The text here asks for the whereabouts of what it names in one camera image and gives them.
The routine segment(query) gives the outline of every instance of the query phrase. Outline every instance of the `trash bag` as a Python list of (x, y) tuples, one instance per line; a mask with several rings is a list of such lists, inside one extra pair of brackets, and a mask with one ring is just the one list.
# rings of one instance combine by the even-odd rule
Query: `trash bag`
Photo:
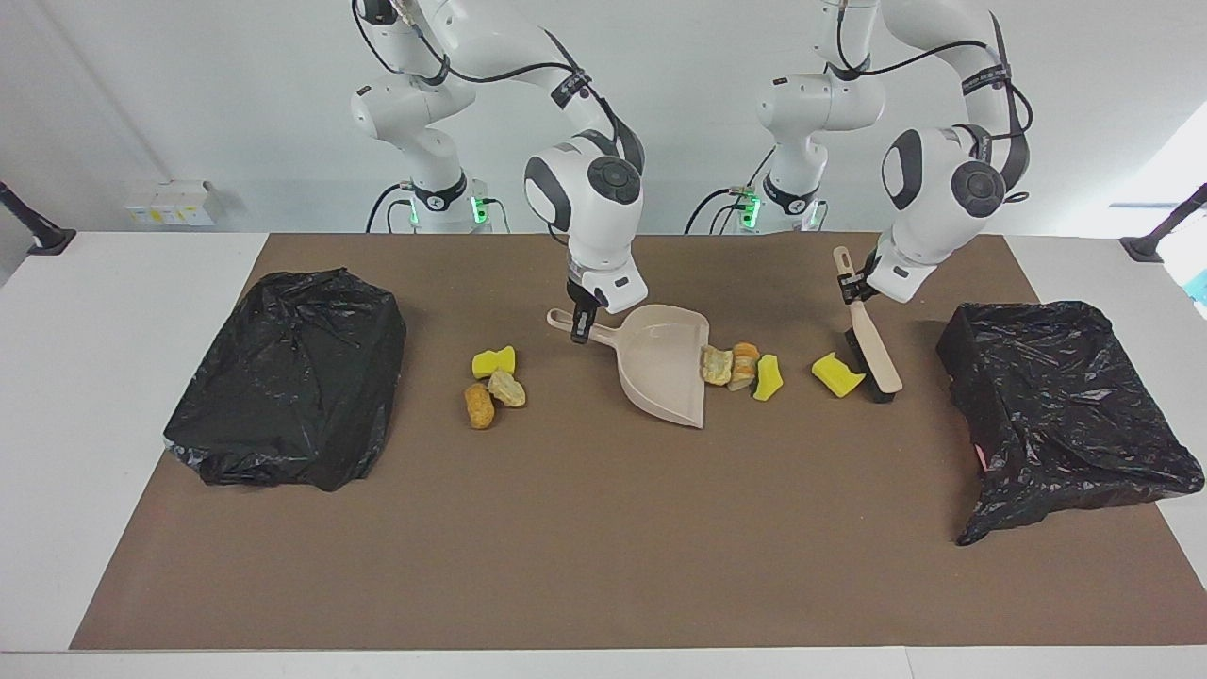
[(266, 275), (218, 330), (164, 439), (205, 484), (365, 479), (393, 410), (407, 326), (346, 269)]
[(957, 545), (1059, 510), (1203, 488), (1199, 462), (1090, 304), (962, 304), (938, 352), (984, 467)]

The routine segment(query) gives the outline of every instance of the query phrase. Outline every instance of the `dustpan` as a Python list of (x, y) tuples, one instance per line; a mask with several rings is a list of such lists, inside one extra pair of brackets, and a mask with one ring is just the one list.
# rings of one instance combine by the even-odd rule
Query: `dustpan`
[[(553, 309), (546, 320), (568, 330), (573, 315)], [(634, 309), (620, 327), (591, 326), (590, 338), (616, 350), (620, 386), (635, 406), (657, 418), (704, 429), (700, 357), (709, 345), (709, 318), (678, 306), (646, 304)]]

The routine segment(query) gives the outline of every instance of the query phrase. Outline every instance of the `table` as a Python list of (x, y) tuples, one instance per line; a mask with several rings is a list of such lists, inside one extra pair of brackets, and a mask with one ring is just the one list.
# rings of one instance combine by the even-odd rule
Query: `table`
[[(158, 460), (183, 385), (229, 311), (262, 234), (81, 234), (62, 257), (30, 259), (0, 288), (0, 646), (62, 651)], [(1116, 322), (1137, 369), (1191, 451), (1207, 450), (1194, 363), (1207, 324), (1156, 267), (1113, 241), (1013, 238), (1042, 299), (1084, 298)], [(123, 309), (116, 314), (115, 309)], [(104, 393), (97, 387), (123, 385)], [(69, 418), (45, 404), (57, 404)], [(1200, 579), (1207, 573), (1207, 501), (1162, 503)], [(0, 674), (198, 675), (269, 669), (328, 675), (626, 675), (818, 672), (851, 677), (956, 677), (972, 665), (1001, 675), (1196, 675), (1207, 649), (791, 649), (591, 654), (112, 654), (0, 656)]]

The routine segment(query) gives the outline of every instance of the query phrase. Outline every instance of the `green indicator light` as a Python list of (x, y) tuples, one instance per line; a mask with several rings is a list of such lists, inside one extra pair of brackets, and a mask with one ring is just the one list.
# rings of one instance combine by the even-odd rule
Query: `green indicator light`
[(473, 201), (473, 218), (478, 223), (486, 223), (489, 216), (486, 215), (486, 205), (482, 204), (478, 198), (470, 198)]
[(742, 228), (753, 229), (754, 224), (758, 222), (758, 211), (763, 206), (763, 199), (753, 193), (746, 194), (745, 205), (742, 205)]

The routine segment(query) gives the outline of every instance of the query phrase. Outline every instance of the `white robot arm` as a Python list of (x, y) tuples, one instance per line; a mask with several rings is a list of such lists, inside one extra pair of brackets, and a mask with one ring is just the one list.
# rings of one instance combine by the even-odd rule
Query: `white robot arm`
[[(374, 52), (391, 71), (352, 94), (357, 127), (392, 144), (409, 160), (420, 230), (471, 230), (476, 223), (471, 178), (461, 168), (453, 139), (427, 125), (473, 104), (474, 86), (432, 77), (439, 74), (441, 63), (387, 0), (356, 0), (355, 11), (368, 25), (366, 37)], [(421, 16), (414, 21), (422, 25)]]
[[(871, 59), (871, 25), (879, 6), (880, 0), (853, 0), (845, 13), (845, 53), (864, 68)], [(814, 51), (826, 59), (826, 71), (775, 78), (758, 109), (759, 122), (775, 136), (776, 145), (763, 192), (793, 218), (812, 204), (829, 158), (814, 134), (870, 127), (885, 110), (880, 81), (859, 77), (840, 65), (838, 1), (816, 0), (814, 7)]]
[(885, 188), (899, 210), (864, 270), (867, 282), (908, 302), (928, 275), (984, 228), (1022, 178), (1031, 159), (1015, 104), (1018, 90), (1002, 29), (973, 0), (888, 0), (885, 22), (919, 49), (937, 54), (963, 82), (972, 124), (906, 130), (885, 157)]
[[(381, 33), (393, 48), (383, 52), (383, 60), (393, 58), (431, 75), (410, 76), (408, 84), (419, 93), (389, 96), (390, 105), (377, 104), (372, 90), (361, 94), (366, 105), (357, 110), (371, 113), (375, 136), (415, 156), (415, 168), (428, 172), (425, 178), (432, 177), (433, 188), (455, 188), (457, 182), (463, 183), (465, 174), (451, 140), (427, 130), (426, 124), (471, 104), (470, 83), (520, 80), (535, 84), (549, 94), (578, 130), (527, 162), (525, 194), (550, 230), (567, 234), (566, 286), (575, 300), (571, 335), (576, 343), (585, 343), (600, 306), (619, 312), (648, 293), (631, 253), (643, 204), (641, 141), (556, 37), (525, 19), (509, 2), (392, 0), (390, 10), (395, 21), (389, 21), (391, 12), (381, 11), (387, 14), (385, 25), (391, 27)], [(463, 89), (450, 87), (454, 82)], [(407, 115), (400, 115), (403, 110)], [(381, 115), (372, 115), (377, 111), (393, 124), (378, 122)], [(418, 174), (415, 185), (422, 185)]]
[(1004, 41), (987, 10), (975, 0), (885, 0), (888, 30), (925, 52), (876, 71), (869, 69), (868, 45), (879, 6), (880, 0), (817, 0), (822, 35), (815, 48), (826, 72), (777, 78), (760, 103), (760, 119), (779, 150), (763, 188), (786, 213), (803, 213), (826, 165), (824, 148), (811, 134), (874, 124), (885, 103), (877, 74), (929, 54), (946, 60), (963, 81), (970, 124), (906, 130), (890, 148), (881, 174), (899, 213), (859, 279), (862, 297), (884, 292), (906, 302), (1008, 200), (1030, 152)]

